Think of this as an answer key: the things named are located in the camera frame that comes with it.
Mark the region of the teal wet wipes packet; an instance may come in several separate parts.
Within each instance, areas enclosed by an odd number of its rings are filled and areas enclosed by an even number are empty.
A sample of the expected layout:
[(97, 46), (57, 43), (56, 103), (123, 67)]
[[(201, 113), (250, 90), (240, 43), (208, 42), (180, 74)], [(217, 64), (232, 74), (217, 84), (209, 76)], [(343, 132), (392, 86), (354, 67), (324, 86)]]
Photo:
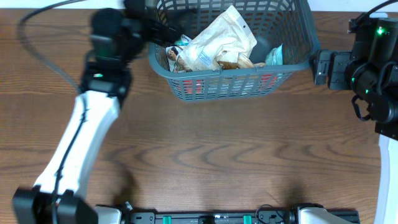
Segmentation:
[(265, 59), (265, 64), (270, 65), (283, 65), (283, 45), (273, 48), (267, 55)]

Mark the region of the colourful Kleenex tissue multipack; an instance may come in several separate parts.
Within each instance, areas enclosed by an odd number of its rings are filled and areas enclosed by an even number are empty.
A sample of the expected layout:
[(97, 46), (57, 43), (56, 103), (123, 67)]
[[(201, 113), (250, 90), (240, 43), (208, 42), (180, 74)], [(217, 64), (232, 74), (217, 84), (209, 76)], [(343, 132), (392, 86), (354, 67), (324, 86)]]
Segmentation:
[(186, 46), (192, 41), (187, 35), (182, 34), (181, 37), (174, 42), (176, 46)]

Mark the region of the beige paper pouch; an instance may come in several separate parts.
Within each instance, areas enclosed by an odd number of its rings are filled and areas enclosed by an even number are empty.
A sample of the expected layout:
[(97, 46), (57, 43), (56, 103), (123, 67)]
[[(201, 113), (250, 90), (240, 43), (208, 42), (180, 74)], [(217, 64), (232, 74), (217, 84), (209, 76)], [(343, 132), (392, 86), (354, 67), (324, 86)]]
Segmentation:
[(219, 70), (220, 62), (249, 57), (257, 40), (239, 11), (230, 6), (178, 54), (177, 62), (192, 71)]
[(185, 63), (184, 59), (180, 57), (183, 47), (171, 46), (165, 50), (167, 60), (169, 62), (169, 70), (174, 73), (191, 72), (192, 69)]
[(242, 53), (239, 53), (237, 62), (227, 62), (219, 60), (217, 61), (217, 63), (223, 70), (234, 70), (240, 68), (254, 68), (254, 67), (266, 66), (265, 62), (253, 63), (249, 58), (247, 58)]

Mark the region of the orange spaghetti pasta packet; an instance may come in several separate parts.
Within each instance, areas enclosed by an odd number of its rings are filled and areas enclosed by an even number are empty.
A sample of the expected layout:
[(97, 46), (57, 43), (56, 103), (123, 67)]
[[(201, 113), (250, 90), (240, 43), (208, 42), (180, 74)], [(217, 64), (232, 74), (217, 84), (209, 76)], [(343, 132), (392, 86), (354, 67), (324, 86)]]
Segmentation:
[(183, 80), (184, 92), (192, 95), (193, 93), (215, 96), (217, 93), (221, 96), (238, 96), (260, 93), (263, 90), (270, 90), (282, 79), (281, 74), (265, 74), (261, 76), (248, 77), (224, 77), (211, 78), (209, 80), (196, 80), (195, 85), (191, 80)]

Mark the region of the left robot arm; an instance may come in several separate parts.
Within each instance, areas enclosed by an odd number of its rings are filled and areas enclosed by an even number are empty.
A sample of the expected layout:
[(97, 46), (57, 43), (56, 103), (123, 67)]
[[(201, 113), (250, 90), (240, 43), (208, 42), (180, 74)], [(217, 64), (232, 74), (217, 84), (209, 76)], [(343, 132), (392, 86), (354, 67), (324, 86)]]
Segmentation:
[(85, 56), (79, 82), (40, 54), (25, 34), (31, 18), (17, 25), (23, 48), (75, 90), (75, 105), (59, 145), (31, 189), (16, 190), (12, 205), (19, 223), (129, 223), (131, 206), (85, 202), (91, 170), (103, 140), (118, 118), (132, 83), (129, 64), (147, 43), (176, 42), (185, 29), (183, 12), (167, 22), (156, 19), (144, 1), (125, 1), (124, 9), (100, 9), (91, 17), (93, 48)]

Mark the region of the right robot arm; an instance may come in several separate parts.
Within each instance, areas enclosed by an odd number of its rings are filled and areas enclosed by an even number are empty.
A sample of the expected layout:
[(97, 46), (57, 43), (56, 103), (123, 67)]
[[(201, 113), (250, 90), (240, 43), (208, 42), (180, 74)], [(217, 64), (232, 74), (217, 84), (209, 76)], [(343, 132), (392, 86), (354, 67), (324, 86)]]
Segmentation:
[(351, 90), (354, 112), (374, 121), (379, 134), (381, 179), (375, 223), (397, 223), (397, 19), (364, 13), (349, 21), (355, 35), (348, 52), (319, 50), (313, 80), (331, 90)]

